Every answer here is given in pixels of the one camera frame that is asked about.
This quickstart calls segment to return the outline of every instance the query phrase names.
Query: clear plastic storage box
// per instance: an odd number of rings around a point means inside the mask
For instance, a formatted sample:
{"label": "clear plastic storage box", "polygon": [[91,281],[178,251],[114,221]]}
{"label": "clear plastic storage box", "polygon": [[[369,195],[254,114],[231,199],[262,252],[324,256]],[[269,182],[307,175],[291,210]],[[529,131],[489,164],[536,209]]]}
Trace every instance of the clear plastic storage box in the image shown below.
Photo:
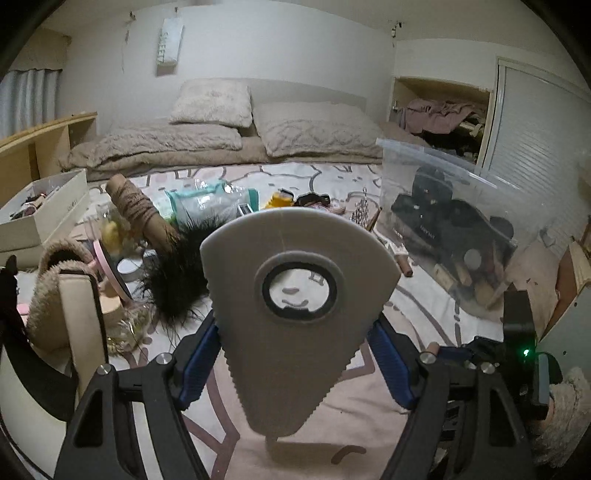
{"label": "clear plastic storage box", "polygon": [[508,287],[511,262],[547,223],[543,206],[517,187],[431,148],[378,140],[384,148],[378,232],[402,242],[470,313]]}

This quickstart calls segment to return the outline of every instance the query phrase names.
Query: pillow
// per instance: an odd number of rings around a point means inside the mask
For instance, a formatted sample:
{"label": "pillow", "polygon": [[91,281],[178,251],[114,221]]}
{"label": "pillow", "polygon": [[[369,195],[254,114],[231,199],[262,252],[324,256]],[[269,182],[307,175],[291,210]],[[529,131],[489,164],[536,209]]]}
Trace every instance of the pillow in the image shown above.
{"label": "pillow", "polygon": [[255,107],[256,130],[270,157],[302,153],[379,158],[379,127],[359,108],[320,103],[266,103]]}
{"label": "pillow", "polygon": [[431,145],[425,142],[421,137],[407,132],[404,128],[400,128],[400,126],[398,124],[395,124],[394,122],[383,122],[380,123],[379,127],[384,132],[385,138],[389,138],[391,140],[398,140],[399,142],[412,143],[415,145],[420,145],[421,147],[431,148]]}
{"label": "pillow", "polygon": [[174,104],[170,123],[248,128],[252,123],[250,88],[235,80],[187,80]]}

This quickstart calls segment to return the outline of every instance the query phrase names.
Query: patterned rug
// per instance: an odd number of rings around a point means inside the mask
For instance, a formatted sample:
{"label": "patterned rug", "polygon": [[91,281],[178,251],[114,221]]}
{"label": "patterned rug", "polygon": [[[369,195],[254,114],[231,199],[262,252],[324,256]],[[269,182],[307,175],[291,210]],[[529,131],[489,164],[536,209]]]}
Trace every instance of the patterned rug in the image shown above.
{"label": "patterned rug", "polygon": [[[326,193],[341,201],[347,208],[346,215],[350,215],[355,203],[363,197],[364,189],[371,209],[377,208],[381,166],[286,163],[193,168],[154,173],[132,181],[157,202],[165,189],[191,187],[197,179],[225,179],[238,186],[256,188],[261,206],[279,188],[291,190],[295,195],[312,190]],[[86,215],[93,215],[98,205],[109,201],[104,186],[104,183],[91,185],[91,205]],[[384,306],[384,313],[396,331],[408,335],[420,349],[432,341],[460,345],[475,335],[502,339],[499,322],[465,313],[424,270],[412,261],[411,264],[414,276],[402,277]],[[20,274],[19,280],[30,283],[30,278],[24,275]],[[303,281],[318,283],[314,275]],[[306,295],[302,295],[305,290],[283,288],[284,296],[280,300],[301,304],[308,301]],[[29,301],[30,294],[30,286],[21,285],[20,301]],[[174,332],[152,325],[140,348],[124,357],[111,358],[111,363],[117,369],[136,368],[161,352],[172,351],[180,338],[197,330],[209,306],[209,299],[204,299],[196,305],[199,314]],[[143,406],[135,404],[134,412],[148,478],[161,478]],[[370,480],[380,477],[407,416],[390,397],[372,353],[364,343],[337,385],[294,436],[266,443],[264,437],[249,428],[223,355],[218,358],[201,399],[184,412],[183,418],[213,480]]]}

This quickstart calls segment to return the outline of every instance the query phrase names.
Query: circular hole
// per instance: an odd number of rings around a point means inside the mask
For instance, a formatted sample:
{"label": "circular hole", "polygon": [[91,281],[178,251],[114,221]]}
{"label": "circular hole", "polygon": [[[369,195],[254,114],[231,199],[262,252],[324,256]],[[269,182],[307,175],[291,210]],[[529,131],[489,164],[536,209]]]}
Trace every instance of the circular hole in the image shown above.
{"label": "circular hole", "polygon": [[289,268],[275,275],[269,285],[271,301],[311,314],[317,313],[329,299],[329,283],[321,274],[304,268]]}

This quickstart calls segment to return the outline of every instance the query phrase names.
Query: white box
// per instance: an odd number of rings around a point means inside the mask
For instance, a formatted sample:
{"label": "white box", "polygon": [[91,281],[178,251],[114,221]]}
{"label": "white box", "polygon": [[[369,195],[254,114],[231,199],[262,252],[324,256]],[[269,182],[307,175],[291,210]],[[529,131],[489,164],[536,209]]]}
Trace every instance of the white box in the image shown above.
{"label": "white box", "polygon": [[[26,199],[60,187],[33,215],[10,220]],[[44,245],[67,236],[89,204],[86,171],[77,170],[36,180],[0,209],[0,265],[17,256],[19,268],[35,267]]]}

